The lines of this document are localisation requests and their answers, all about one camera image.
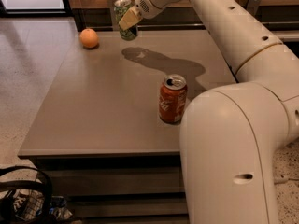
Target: orange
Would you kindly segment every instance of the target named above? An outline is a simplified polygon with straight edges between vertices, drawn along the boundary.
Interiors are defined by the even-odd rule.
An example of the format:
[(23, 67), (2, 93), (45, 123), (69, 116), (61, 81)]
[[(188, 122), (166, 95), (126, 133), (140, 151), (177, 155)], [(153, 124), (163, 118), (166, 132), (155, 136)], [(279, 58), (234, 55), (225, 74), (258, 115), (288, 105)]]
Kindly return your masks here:
[(85, 48), (92, 49), (99, 43), (99, 37), (93, 29), (86, 28), (80, 34), (80, 41)]

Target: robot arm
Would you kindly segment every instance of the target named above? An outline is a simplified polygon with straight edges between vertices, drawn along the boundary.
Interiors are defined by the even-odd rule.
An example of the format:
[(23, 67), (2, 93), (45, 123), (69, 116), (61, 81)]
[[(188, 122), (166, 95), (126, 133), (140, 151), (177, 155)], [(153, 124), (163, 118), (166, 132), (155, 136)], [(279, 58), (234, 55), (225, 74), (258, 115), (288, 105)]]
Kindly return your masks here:
[[(152, 18), (177, 0), (135, 0)], [(180, 127), (192, 224), (278, 224), (274, 152), (299, 136), (299, 61), (234, 0), (190, 0), (240, 84), (196, 97)]]

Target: soda can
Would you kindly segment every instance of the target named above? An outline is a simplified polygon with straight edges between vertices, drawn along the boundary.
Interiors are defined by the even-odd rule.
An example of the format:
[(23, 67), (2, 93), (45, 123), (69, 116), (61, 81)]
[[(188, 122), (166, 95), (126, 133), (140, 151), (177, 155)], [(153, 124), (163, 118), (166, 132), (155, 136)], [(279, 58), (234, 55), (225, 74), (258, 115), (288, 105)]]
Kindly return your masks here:
[[(116, 22), (119, 23), (123, 15), (127, 12), (127, 10), (132, 6), (131, 0), (117, 0), (114, 3), (114, 11), (116, 16)], [(134, 40), (138, 36), (138, 28), (137, 25), (130, 27), (127, 30), (122, 30), (120, 28), (121, 38), (127, 41)]]
[(166, 123), (181, 121), (187, 98), (187, 83), (180, 75), (164, 78), (160, 88), (159, 116)]

